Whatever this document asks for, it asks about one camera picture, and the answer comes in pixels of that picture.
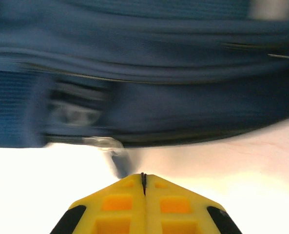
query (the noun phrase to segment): yellow robot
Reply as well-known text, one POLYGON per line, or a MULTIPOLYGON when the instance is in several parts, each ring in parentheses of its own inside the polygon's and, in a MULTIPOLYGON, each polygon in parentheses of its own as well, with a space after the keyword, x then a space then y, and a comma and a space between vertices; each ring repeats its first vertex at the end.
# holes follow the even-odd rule
POLYGON ((51 234, 241 234, 218 203, 155 175, 130 175, 76 201, 51 234))

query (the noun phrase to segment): yellow plastic part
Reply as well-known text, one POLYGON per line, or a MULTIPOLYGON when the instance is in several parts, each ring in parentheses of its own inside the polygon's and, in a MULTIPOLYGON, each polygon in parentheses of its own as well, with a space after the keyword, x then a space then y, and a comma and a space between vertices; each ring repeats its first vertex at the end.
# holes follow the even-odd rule
POLYGON ((155 175, 131 175, 71 205, 86 206, 73 234, 220 234, 207 212, 224 208, 155 175))

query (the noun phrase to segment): blue fabric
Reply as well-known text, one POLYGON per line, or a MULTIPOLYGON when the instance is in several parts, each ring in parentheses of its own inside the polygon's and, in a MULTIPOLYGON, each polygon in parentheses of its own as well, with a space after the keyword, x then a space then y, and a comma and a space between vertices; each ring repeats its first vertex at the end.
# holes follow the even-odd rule
POLYGON ((244 19, 250 0, 64 0, 95 11, 162 19, 244 19))
POLYGON ((164 133, 194 129, 266 126, 289 117, 289 71, 218 83, 153 85, 117 83, 98 124, 85 128, 48 125, 65 136, 164 133))
POLYGON ((45 75, 0 72, 0 147, 46 144, 44 126, 53 84, 45 75))
POLYGON ((14 66, 32 64, 91 77, 183 83, 289 67, 289 59, 268 56, 277 52, 272 49, 238 52, 226 48, 225 43, 285 45, 288 48, 282 53, 289 57, 289 20, 239 20, 220 15, 220 10, 230 11, 236 17, 247 2, 0 0, 0 70, 15 71, 14 66), (109 9, 98 10, 101 6, 109 9), (124 8, 139 14, 149 9, 157 13, 160 8, 169 13, 178 10, 181 15, 191 11, 201 15, 205 10, 217 15, 215 20, 141 18, 123 15, 124 8), (122 13, 111 14, 114 9, 122 13))

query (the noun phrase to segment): strap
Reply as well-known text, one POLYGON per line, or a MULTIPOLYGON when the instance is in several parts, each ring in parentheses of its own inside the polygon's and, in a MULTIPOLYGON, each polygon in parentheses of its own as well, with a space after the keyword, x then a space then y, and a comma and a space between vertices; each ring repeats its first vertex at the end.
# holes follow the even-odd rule
POLYGON ((0 72, 0 147, 42 147, 53 80, 44 74, 0 72))
POLYGON ((45 135, 84 135, 109 100, 107 82, 0 72, 0 147, 37 148, 45 135))

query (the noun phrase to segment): blue bag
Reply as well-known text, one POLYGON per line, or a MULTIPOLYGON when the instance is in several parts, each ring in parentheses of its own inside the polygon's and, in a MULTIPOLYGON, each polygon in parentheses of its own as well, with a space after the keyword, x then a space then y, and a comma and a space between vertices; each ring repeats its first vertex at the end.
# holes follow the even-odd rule
POLYGON ((187 144, 289 118, 289 19, 250 2, 0 0, 0 147, 187 144))

